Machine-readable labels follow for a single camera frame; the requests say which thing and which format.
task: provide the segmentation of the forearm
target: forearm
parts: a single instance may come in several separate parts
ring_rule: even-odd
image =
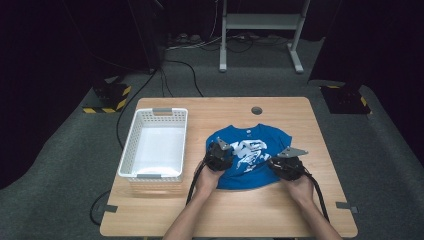
[[[198,215],[208,197],[209,194],[196,192],[189,204],[172,223],[162,240],[191,240]]]
[[[302,210],[303,217],[308,222],[318,240],[342,239],[339,233],[331,226],[327,219],[324,218],[314,202],[298,204]]]

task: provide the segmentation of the metal stand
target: metal stand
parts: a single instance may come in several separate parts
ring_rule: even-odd
[[[306,20],[310,0],[305,0],[300,14],[227,14],[227,0],[224,0],[222,10],[222,39],[219,56],[219,71],[227,71],[227,29],[275,29],[295,30],[293,43],[287,44],[294,68],[297,73],[303,73],[303,67],[297,55],[303,24]]]

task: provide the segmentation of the metal bracket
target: metal bracket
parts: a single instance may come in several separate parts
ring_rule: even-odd
[[[344,202],[336,202],[336,207],[340,209],[350,209],[352,213],[359,213],[359,209],[357,207],[350,206],[349,203]]]
[[[118,210],[118,206],[106,205],[104,210],[105,212],[116,213],[116,211]]]
[[[219,147],[221,148],[222,151],[231,149],[231,145],[224,142],[224,140],[222,140],[221,138],[218,137],[217,140],[218,140]]]
[[[292,148],[292,147],[287,147],[282,152],[280,152],[279,154],[277,154],[277,156],[278,157],[281,157],[281,158],[291,158],[291,157],[297,157],[297,156],[300,156],[300,155],[306,155],[308,153],[309,152],[306,151],[306,150]]]

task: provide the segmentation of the gray floor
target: gray floor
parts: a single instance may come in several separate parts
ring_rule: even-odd
[[[294,72],[284,45],[254,45],[243,53],[229,52],[226,73],[218,72],[218,51],[172,50],[166,53],[166,59],[192,65],[206,97],[307,97],[345,195],[360,211],[354,214],[359,229],[355,239],[424,239],[421,164],[367,87],[360,91],[372,114],[329,113],[318,86],[334,83],[307,83],[321,44],[300,42],[298,53],[305,67],[302,75]],[[235,42],[229,46],[233,50],[248,47]],[[199,96],[187,66],[165,62],[163,70],[174,97]],[[131,74],[125,78],[133,88],[130,97],[148,77]],[[124,112],[119,125],[122,140],[137,99],[163,95],[170,97],[158,72]],[[0,190],[0,239],[107,239],[91,223],[89,209],[111,188],[119,164],[121,149],[115,135],[118,116],[84,114],[76,106],[26,175]]]

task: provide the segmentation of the white plastic basket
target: white plastic basket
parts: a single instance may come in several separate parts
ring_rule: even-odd
[[[138,109],[133,117],[118,174],[131,182],[181,182],[188,111]]]

